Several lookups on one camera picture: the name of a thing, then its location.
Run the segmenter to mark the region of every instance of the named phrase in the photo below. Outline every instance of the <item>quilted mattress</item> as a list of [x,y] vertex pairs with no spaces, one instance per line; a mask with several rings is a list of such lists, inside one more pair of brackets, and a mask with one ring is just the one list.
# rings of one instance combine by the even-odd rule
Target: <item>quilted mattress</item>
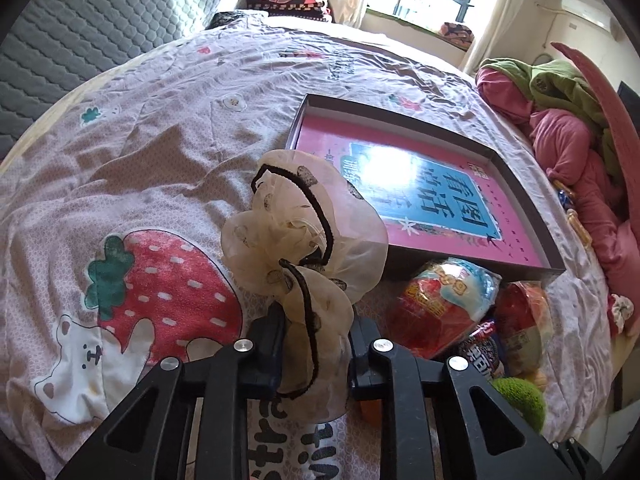
[[0,45],[0,160],[62,96],[143,52],[204,30],[220,1],[31,0]]

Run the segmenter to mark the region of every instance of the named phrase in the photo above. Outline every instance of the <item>green ball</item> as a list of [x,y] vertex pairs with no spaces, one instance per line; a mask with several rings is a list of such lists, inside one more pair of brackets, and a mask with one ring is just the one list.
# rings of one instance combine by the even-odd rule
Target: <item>green ball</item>
[[496,379],[491,384],[527,424],[537,433],[542,431],[546,414],[545,397],[534,384],[515,377]]

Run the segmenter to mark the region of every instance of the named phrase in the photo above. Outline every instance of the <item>red snack package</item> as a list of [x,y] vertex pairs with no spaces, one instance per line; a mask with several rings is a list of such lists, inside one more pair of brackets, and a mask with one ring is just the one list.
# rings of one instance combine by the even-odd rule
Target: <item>red snack package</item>
[[464,260],[430,264],[389,310],[391,339],[431,359],[475,328],[493,304],[499,282],[496,274]]
[[498,335],[512,375],[535,372],[553,325],[539,282],[514,282],[498,293],[494,312]]

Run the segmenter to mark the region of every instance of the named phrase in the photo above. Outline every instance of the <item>box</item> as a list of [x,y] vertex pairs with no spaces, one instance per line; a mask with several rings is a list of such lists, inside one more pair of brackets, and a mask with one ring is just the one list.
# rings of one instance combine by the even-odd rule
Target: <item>box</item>
[[526,190],[491,148],[434,124],[308,94],[287,148],[323,157],[376,209],[385,277],[455,256],[506,281],[549,280],[564,262]]

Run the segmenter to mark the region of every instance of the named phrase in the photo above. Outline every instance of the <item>silver bolt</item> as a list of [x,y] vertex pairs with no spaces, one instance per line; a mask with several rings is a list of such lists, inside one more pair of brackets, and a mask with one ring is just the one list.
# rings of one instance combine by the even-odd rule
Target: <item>silver bolt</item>
[[178,359],[175,357],[165,357],[164,359],[162,359],[162,361],[160,361],[160,367],[162,368],[162,370],[166,370],[167,372],[170,370],[175,370],[179,364],[180,361],[178,361]]
[[461,372],[462,370],[467,369],[469,363],[465,358],[456,355],[449,359],[449,366],[454,370]]
[[376,339],[373,342],[373,348],[378,352],[389,352],[394,347],[394,344],[389,339]]
[[237,352],[248,352],[254,347],[254,343],[250,339],[238,339],[234,343],[234,348]]

